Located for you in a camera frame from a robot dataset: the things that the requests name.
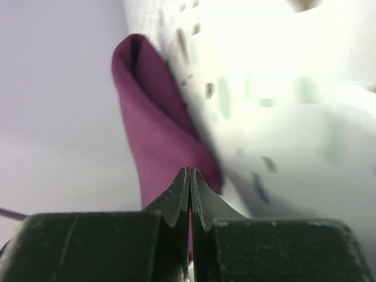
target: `purple string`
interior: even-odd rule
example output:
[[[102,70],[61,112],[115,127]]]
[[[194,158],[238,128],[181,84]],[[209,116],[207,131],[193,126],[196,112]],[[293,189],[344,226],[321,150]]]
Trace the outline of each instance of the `purple string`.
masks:
[[[6,217],[8,219],[23,221],[27,218],[27,215],[23,213],[18,213],[17,211],[7,210],[0,207],[0,217]]]

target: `purple fabric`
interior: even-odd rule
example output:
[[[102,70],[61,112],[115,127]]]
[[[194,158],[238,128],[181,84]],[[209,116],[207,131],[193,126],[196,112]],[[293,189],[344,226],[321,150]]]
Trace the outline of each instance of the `purple fabric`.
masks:
[[[144,36],[130,35],[117,46],[112,73],[143,207],[186,166],[199,169],[219,192],[222,178],[216,160],[199,141],[168,66]]]

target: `white background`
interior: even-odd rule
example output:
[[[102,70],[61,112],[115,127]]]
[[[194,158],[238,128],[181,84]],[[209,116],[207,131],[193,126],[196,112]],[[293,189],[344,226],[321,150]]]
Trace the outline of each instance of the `white background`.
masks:
[[[0,2],[0,207],[140,208],[110,70],[126,35],[122,0]]]

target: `brown spot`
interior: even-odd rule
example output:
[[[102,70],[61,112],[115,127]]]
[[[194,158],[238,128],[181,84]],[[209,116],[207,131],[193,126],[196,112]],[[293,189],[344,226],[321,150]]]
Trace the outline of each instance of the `brown spot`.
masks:
[[[294,9],[299,12],[304,12],[319,6],[322,0],[289,0],[294,6]]]
[[[192,35],[198,34],[201,31],[201,24],[198,22],[193,26]]]
[[[214,94],[214,83],[209,82],[206,84],[206,99],[210,99]]]
[[[187,48],[187,40],[184,35],[184,31],[182,28],[176,29],[176,36],[177,36],[177,43],[179,45],[180,51],[182,52],[183,59],[187,65],[189,65],[189,56],[188,56],[188,48]]]
[[[261,157],[269,172],[277,173],[277,165],[269,157]]]
[[[159,9],[159,11],[158,11],[158,15],[159,15],[159,25],[160,26],[163,26],[165,23],[164,23],[164,18],[165,18],[165,16],[164,16],[164,13],[163,13],[163,10],[162,9]]]

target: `purple cloth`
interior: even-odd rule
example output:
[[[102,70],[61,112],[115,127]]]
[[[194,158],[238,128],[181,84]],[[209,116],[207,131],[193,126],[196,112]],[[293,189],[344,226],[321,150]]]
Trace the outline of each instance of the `purple cloth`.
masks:
[[[147,206],[183,167],[197,168],[219,192],[220,169],[200,142],[168,66],[138,34],[128,36],[113,54],[112,73],[129,146]]]

